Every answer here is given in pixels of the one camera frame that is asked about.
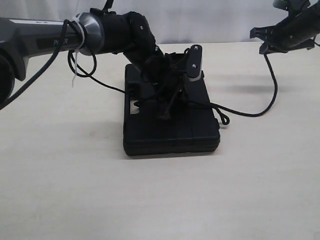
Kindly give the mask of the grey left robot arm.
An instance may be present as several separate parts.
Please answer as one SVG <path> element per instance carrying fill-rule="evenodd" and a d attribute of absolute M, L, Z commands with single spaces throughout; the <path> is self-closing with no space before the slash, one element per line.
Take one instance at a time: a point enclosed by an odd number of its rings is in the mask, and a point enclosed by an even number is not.
<path fill-rule="evenodd" d="M 76 52 L 93 58 L 101 54 L 123 54 L 141 78 L 154 87 L 154 98 L 159 101 L 163 115 L 186 94 L 185 75 L 178 68 L 186 53 L 163 53 L 146 17 L 138 12 L 117 14 L 92 8 L 73 20 L 1 18 L 1 108 L 28 89 L 60 52 L 68 53 L 72 71 L 81 78 L 91 78 L 93 73 L 78 66 Z"/>

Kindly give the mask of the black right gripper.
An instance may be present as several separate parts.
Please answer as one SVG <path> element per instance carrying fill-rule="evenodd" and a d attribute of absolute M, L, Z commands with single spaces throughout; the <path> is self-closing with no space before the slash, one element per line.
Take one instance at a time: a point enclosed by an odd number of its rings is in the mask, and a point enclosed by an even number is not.
<path fill-rule="evenodd" d="M 250 39 L 261 39 L 260 55 L 286 54 L 293 50 L 312 49 L 313 38 L 320 33 L 320 2 L 309 0 L 274 0 L 274 8 L 288 12 L 275 25 L 253 27 Z"/>

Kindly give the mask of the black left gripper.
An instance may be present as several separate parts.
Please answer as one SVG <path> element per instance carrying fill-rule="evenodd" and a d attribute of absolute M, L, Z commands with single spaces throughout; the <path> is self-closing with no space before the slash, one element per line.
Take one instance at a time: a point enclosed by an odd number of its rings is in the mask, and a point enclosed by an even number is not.
<path fill-rule="evenodd" d="M 138 70 L 141 80 L 150 84 L 153 93 L 140 100 L 157 100 L 157 118 L 170 119 L 171 108 L 182 91 L 189 52 L 139 51 Z"/>

